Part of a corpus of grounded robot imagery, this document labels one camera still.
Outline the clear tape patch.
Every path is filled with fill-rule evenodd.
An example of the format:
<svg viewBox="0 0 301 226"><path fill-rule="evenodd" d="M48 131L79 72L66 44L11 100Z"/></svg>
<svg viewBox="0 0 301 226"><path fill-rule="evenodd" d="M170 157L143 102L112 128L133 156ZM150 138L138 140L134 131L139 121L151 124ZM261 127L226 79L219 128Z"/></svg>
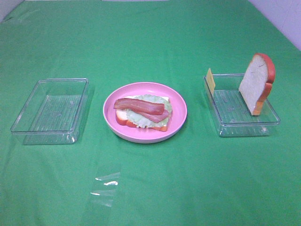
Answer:
<svg viewBox="0 0 301 226"><path fill-rule="evenodd" d="M90 202L99 207L111 208L118 193L120 178L119 164L100 165L89 193Z"/></svg>

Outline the right clear plastic tray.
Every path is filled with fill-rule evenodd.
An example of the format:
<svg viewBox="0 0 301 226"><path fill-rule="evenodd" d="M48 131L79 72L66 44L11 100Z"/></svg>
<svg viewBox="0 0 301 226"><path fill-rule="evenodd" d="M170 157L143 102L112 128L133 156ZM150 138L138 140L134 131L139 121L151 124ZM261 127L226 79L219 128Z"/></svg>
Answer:
<svg viewBox="0 0 301 226"><path fill-rule="evenodd" d="M204 77L205 97L217 134L221 137L269 136L281 120L268 100L259 116L252 116L238 87L242 73L214 74L215 88L211 93Z"/></svg>

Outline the green tablecloth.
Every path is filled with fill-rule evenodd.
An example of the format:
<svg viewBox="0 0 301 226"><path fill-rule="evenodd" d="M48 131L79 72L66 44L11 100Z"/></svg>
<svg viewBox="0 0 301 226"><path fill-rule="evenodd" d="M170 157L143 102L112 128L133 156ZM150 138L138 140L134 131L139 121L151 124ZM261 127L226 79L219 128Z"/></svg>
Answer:
<svg viewBox="0 0 301 226"><path fill-rule="evenodd" d="M218 136L203 76L274 62L267 137ZM22 145L10 132L35 83L88 78L85 130L72 145ZM177 90L188 116L157 144L107 126L117 88ZM89 199L102 164L119 164L111 208ZM301 223L301 53L246 0L25 1L0 25L0 223L3 226L298 226Z"/></svg>

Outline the toy bread slice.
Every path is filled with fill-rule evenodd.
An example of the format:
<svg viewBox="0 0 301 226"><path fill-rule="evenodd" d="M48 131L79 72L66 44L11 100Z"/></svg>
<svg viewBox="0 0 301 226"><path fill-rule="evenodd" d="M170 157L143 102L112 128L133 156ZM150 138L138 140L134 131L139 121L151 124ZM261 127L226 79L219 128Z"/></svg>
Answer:
<svg viewBox="0 0 301 226"><path fill-rule="evenodd" d="M238 88L251 115L261 114L275 77L276 69L271 58L263 53L254 54Z"/></svg>
<svg viewBox="0 0 301 226"><path fill-rule="evenodd" d="M120 111L122 111L124 109L116 109L116 121L118 124L122 125L122 126L128 126L128 127L133 127L134 125L130 122L127 122L127 120L125 119L125 113L120 113Z"/></svg>

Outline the toy lettuce leaf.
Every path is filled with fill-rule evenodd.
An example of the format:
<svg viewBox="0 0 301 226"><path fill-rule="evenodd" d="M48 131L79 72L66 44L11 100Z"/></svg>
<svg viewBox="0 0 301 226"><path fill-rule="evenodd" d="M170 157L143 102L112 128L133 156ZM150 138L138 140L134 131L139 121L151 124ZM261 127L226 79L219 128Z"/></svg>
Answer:
<svg viewBox="0 0 301 226"><path fill-rule="evenodd" d="M163 132L167 131L167 125L172 114L172 106L169 97L144 94L138 96L127 96L127 98L135 98L135 99L140 99L148 102L164 104L165 110L169 112L169 117L165 118L163 121L160 121L159 123L155 123L151 120L148 120L147 118L138 114L138 112L132 111L130 109L124 109L120 111L120 113L125 113L125 119L127 120L127 122L132 123L134 127L143 128L143 129L156 129Z"/></svg>

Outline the clear plastic tray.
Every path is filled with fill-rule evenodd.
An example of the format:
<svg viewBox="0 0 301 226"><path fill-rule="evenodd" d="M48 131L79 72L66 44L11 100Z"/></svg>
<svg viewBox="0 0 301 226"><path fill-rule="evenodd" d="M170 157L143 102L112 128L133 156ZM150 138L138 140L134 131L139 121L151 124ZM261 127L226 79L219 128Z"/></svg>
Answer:
<svg viewBox="0 0 301 226"><path fill-rule="evenodd" d="M252 116L238 87L242 73L214 74L215 88L211 93L204 77L205 97L217 134L221 137L269 136L281 120L268 100L259 116Z"/></svg>
<svg viewBox="0 0 301 226"><path fill-rule="evenodd" d="M88 79L44 79L36 82L11 127L23 145L75 143L88 101Z"/></svg>

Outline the left clear plastic tray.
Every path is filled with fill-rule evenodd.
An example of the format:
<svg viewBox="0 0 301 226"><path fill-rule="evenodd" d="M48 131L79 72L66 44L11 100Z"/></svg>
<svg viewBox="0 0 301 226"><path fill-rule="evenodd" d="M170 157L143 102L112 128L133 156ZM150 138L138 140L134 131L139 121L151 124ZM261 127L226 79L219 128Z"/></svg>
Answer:
<svg viewBox="0 0 301 226"><path fill-rule="evenodd" d="M36 82L11 127L23 145L75 143L88 101L88 79L44 79Z"/></svg>

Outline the yellow toy cheese slice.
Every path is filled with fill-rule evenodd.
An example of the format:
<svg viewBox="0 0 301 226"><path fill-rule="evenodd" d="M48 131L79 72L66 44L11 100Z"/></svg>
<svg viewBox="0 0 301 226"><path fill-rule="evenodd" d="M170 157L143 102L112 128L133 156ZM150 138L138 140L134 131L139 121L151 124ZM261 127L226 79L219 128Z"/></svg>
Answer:
<svg viewBox="0 0 301 226"><path fill-rule="evenodd" d="M213 77L211 68L209 68L207 71L206 81L207 81L211 95L214 96L215 82L214 82L214 77Z"/></svg>

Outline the toy bacon strip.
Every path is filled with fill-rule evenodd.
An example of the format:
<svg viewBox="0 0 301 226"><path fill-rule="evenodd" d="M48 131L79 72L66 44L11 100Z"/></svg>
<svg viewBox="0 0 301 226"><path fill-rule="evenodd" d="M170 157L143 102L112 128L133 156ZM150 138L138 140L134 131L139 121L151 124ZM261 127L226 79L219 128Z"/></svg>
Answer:
<svg viewBox="0 0 301 226"><path fill-rule="evenodd" d="M132 111L161 115L165 106L162 103L153 103L135 98L120 98L114 103L114 109L130 109Z"/></svg>
<svg viewBox="0 0 301 226"><path fill-rule="evenodd" d="M169 117L169 112L167 110L164 110L162 114L149 114L144 112L138 112L138 114L155 123L159 123L160 121L163 121L165 118Z"/></svg>

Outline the pink round plate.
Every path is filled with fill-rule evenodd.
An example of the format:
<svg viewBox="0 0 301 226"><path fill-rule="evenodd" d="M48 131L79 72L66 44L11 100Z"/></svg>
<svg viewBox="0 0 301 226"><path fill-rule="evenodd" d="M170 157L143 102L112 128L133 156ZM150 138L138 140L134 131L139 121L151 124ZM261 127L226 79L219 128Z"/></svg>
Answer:
<svg viewBox="0 0 301 226"><path fill-rule="evenodd" d="M117 123L115 109L113 109L114 102L126 96L143 94L169 97L172 114L166 132L132 128ZM135 143L149 144L164 141L176 134L185 123L187 106L183 97L171 87L155 82L135 82L118 88L107 97L103 104L103 116L109 128L119 137Z"/></svg>

